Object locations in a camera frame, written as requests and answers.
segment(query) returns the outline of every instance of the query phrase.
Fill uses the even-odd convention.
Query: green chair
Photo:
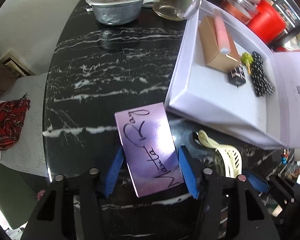
[[[0,163],[0,209],[12,229],[29,220],[37,202],[36,192],[26,184],[20,172]]]

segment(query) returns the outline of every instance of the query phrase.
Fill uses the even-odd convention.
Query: red plaid fabric
[[[0,150],[12,147],[20,137],[30,100],[4,102],[0,104]]]

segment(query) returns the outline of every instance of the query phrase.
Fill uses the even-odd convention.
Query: black marble table
[[[186,24],[143,8],[134,22],[109,27],[85,7],[80,0],[70,15],[46,84],[43,138],[52,177],[77,176],[93,167],[104,175],[120,147],[114,113],[165,100]],[[211,165],[220,156],[196,144],[193,131],[203,129],[219,143],[237,147],[243,167],[261,174],[280,164],[280,151],[263,151],[173,114],[168,119],[175,146],[186,145]],[[101,200],[101,216],[108,239],[181,240],[188,238],[199,205],[185,184],[136,197],[124,162],[114,192]]]

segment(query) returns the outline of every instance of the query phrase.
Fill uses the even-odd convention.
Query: red container
[[[268,44],[286,28],[286,23],[280,14],[265,0],[260,1],[257,9],[259,13],[247,26],[265,44]]]

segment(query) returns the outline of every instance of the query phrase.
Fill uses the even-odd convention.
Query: kraft paper box
[[[219,52],[213,17],[206,15],[198,26],[198,31],[207,66],[221,70],[225,73],[229,73],[231,70],[238,67],[240,56],[228,31],[231,52],[229,55]]]

